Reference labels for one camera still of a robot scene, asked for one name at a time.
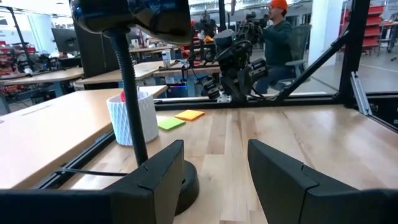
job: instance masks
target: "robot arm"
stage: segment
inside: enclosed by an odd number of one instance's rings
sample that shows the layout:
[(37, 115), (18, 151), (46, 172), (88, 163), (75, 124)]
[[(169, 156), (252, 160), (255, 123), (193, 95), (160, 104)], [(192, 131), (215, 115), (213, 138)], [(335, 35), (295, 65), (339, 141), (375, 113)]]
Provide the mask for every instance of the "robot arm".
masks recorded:
[(245, 102), (253, 84), (268, 74), (264, 58), (250, 62), (252, 45), (262, 37), (261, 26), (246, 19), (236, 34), (224, 30), (215, 35), (217, 54), (215, 60), (221, 69), (220, 83), (213, 79), (203, 83), (210, 99), (230, 96), (232, 101)]

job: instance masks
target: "pen holder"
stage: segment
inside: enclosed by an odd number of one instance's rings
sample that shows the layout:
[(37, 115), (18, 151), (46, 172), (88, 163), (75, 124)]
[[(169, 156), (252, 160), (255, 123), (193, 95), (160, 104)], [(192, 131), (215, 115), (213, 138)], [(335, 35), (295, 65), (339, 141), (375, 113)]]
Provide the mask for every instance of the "pen holder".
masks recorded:
[[(159, 135), (154, 98), (147, 92), (138, 91), (137, 95), (144, 139), (145, 142), (149, 142)], [(132, 139), (125, 102), (118, 95), (109, 98), (106, 104), (108, 105), (116, 142), (123, 146), (131, 146)]]

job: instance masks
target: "orange sticky note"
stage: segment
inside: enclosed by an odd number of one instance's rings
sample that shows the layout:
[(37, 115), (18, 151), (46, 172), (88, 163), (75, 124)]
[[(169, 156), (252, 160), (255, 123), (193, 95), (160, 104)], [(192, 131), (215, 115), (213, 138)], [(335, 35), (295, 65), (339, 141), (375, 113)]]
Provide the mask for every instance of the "orange sticky note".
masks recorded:
[(205, 112), (203, 111), (186, 110), (182, 113), (175, 115), (174, 117), (185, 121), (193, 121), (194, 119), (197, 119), (204, 114)]

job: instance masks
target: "workbench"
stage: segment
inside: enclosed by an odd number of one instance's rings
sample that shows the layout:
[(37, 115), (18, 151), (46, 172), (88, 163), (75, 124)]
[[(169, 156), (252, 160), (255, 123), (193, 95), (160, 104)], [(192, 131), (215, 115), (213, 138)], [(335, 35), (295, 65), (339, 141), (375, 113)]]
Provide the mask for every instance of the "workbench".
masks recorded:
[(164, 51), (164, 50), (171, 50), (170, 51), (170, 56), (171, 59), (175, 59), (175, 46), (164, 46), (164, 47), (151, 47), (151, 48), (135, 48), (135, 49), (130, 49), (129, 52), (130, 54), (138, 55), (141, 60), (144, 59), (143, 53), (150, 53), (152, 54), (153, 52), (156, 51)]
[[(171, 68), (176, 68), (175, 70), (163, 70), (163, 71), (156, 71), (154, 72), (153, 76), (155, 78), (157, 77), (165, 77), (166, 80), (172, 79), (172, 80), (181, 80), (182, 77), (182, 68), (183, 64), (182, 63), (177, 63), (175, 65), (172, 65)], [(186, 79), (187, 82), (187, 90), (188, 90), (188, 97), (195, 97), (199, 95), (195, 83), (197, 78), (202, 78), (207, 75), (211, 75), (212, 73), (220, 73), (220, 67), (206, 67), (206, 68), (189, 68), (188, 70), (184, 71), (184, 79)]]
[[(143, 86), (154, 96), (164, 86)], [(112, 131), (106, 100), (122, 89), (76, 91), (1, 117), (0, 189), (27, 189)]]
[[(179, 112), (157, 112), (157, 119)], [(184, 140), (185, 159), (197, 168), (200, 194), (175, 223), (267, 223), (251, 180), (249, 139), (358, 189), (398, 188), (397, 134), (341, 105), (205, 110), (196, 121), (160, 131), (147, 144), (149, 156), (176, 139)], [(113, 142), (83, 169), (135, 168), (131, 147)], [(62, 188), (103, 189), (118, 179), (77, 174)]]
[[(158, 71), (159, 67), (163, 66), (163, 61), (159, 62), (143, 62), (134, 65), (134, 71), (137, 81), (143, 81), (152, 76), (153, 73)], [(123, 80), (120, 70), (104, 73), (94, 77), (79, 79), (75, 83), (79, 85), (99, 84), (99, 83), (119, 83), (119, 87), (123, 87)]]
[[(38, 83), (53, 83), (55, 88), (55, 95), (57, 97), (64, 95), (62, 88), (62, 82), (74, 80), (83, 75), (83, 68), (70, 68), (68, 70), (61, 70), (56, 72), (48, 72), (41, 75), (34, 75), (33, 77), (17, 78), (14, 80), (2, 80), (0, 86), (6, 85), (29, 85)], [(7, 101), (0, 93), (0, 112), (4, 110), (6, 113), (10, 113)]]

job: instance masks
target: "green sticky note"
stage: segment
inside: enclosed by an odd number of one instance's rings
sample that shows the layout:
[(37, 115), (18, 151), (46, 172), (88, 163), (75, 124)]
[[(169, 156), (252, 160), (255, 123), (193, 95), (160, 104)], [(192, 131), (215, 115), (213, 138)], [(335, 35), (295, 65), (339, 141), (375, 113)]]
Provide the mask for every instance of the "green sticky note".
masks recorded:
[(157, 123), (158, 127), (164, 130), (170, 130), (185, 124), (185, 121), (177, 119), (177, 118), (167, 118), (159, 123)]

